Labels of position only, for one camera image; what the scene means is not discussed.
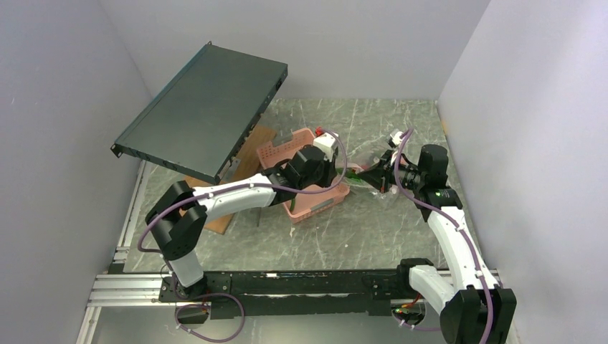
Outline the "clear zip top bag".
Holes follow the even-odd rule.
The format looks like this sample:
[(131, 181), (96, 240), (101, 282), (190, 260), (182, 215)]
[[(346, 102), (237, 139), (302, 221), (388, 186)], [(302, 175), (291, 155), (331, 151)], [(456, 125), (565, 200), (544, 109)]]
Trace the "clear zip top bag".
[(337, 161), (336, 173), (341, 175), (346, 169), (346, 185), (355, 192), (367, 190), (386, 208), (402, 195), (391, 164), (395, 153), (397, 146), (392, 143), (365, 145), (361, 152), (348, 158), (346, 167), (342, 160)]

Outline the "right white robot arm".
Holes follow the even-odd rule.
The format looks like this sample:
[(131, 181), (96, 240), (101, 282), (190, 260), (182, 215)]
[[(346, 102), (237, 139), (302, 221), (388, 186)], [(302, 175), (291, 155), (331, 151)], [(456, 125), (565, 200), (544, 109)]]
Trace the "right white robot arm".
[(446, 343), (506, 343), (517, 299), (492, 275), (473, 243), (460, 197), (447, 182), (448, 163), (447, 149), (440, 145), (423, 145), (415, 164), (393, 148), (357, 176), (382, 193), (392, 186), (410, 191), (445, 256), (450, 280), (428, 259), (403, 259), (397, 292), (426, 300), (439, 315)]

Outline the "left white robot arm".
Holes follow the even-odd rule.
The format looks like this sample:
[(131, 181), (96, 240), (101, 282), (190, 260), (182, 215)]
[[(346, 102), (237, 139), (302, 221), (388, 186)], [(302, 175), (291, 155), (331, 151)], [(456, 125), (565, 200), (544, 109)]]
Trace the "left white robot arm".
[(158, 252), (178, 281), (178, 292), (189, 301), (206, 291), (204, 270), (195, 252), (207, 221), (239, 211), (284, 204), (299, 194), (321, 194), (337, 187), (340, 141), (315, 139), (291, 159), (285, 159), (245, 180), (206, 188), (178, 182), (171, 186), (146, 217)]

